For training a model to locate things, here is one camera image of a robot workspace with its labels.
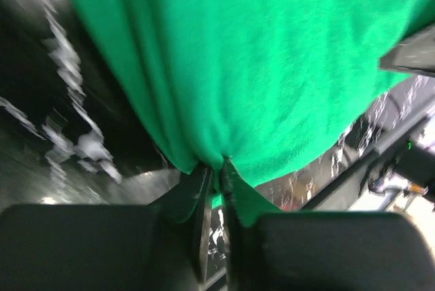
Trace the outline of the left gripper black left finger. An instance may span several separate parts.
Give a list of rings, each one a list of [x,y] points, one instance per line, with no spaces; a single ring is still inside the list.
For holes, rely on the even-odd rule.
[[[213,171],[148,205],[15,205],[1,214],[2,290],[203,290]]]

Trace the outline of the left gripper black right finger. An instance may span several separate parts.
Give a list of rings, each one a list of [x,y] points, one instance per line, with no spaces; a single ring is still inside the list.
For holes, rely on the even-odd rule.
[[[404,216],[284,212],[226,160],[220,173],[229,290],[433,290],[434,259]]]

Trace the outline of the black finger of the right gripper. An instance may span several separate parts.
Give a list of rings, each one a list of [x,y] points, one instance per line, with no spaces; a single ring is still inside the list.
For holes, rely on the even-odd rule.
[[[434,75],[434,25],[403,39],[379,62],[379,69],[414,75]]]

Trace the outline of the green t shirt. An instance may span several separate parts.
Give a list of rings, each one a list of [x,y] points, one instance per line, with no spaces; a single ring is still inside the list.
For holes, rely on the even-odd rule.
[[[149,136],[181,171],[250,186],[322,155],[406,78],[379,69],[434,0],[72,0]]]

